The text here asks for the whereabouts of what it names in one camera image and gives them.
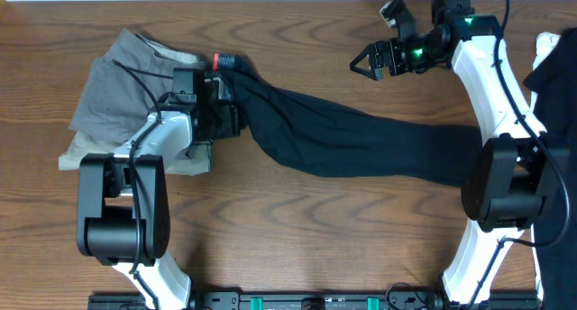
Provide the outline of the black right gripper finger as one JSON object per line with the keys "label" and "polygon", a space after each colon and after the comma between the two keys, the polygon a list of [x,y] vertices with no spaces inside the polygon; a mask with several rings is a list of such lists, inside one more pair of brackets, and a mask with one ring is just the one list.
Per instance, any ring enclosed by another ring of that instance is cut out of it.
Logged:
{"label": "black right gripper finger", "polygon": [[350,70],[354,73],[360,74],[371,80],[379,81],[383,79],[383,70],[382,68],[360,68],[356,65],[350,66]]}
{"label": "black right gripper finger", "polygon": [[373,45],[368,44],[353,60],[349,66],[358,66],[360,68],[373,67]]}

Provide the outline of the black leggings red waistband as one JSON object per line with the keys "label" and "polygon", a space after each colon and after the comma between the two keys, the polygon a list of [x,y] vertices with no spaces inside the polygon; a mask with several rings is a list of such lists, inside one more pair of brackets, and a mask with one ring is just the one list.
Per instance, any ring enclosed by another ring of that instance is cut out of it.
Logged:
{"label": "black leggings red waistband", "polygon": [[405,176],[458,187],[481,152],[479,129],[377,117],[268,84],[242,56],[217,53],[214,71],[242,123],[282,166],[325,178]]}

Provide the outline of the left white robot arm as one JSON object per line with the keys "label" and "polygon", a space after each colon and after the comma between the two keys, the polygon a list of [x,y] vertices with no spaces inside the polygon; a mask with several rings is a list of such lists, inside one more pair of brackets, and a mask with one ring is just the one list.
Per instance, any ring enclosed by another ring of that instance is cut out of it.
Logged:
{"label": "left white robot arm", "polygon": [[168,250],[166,169],[200,143],[241,130],[234,94],[219,72],[175,68],[172,89],[154,97],[147,120],[111,153],[80,162],[79,251],[127,277],[137,293],[95,294],[90,309],[200,309],[204,302]]}

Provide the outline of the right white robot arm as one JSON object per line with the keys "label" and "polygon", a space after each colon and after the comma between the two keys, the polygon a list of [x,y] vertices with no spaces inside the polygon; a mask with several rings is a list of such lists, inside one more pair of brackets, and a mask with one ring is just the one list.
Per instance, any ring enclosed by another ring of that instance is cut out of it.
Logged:
{"label": "right white robot arm", "polygon": [[566,195],[569,148],[533,114],[508,62],[505,20],[477,14],[471,0],[431,0],[433,29],[417,32],[404,0],[380,10],[395,38],[368,45],[367,78],[424,73],[445,64],[462,81],[481,130],[482,149],[463,182],[468,222],[459,248],[430,294],[427,309],[537,309],[535,296],[492,296],[508,250],[556,195]]}

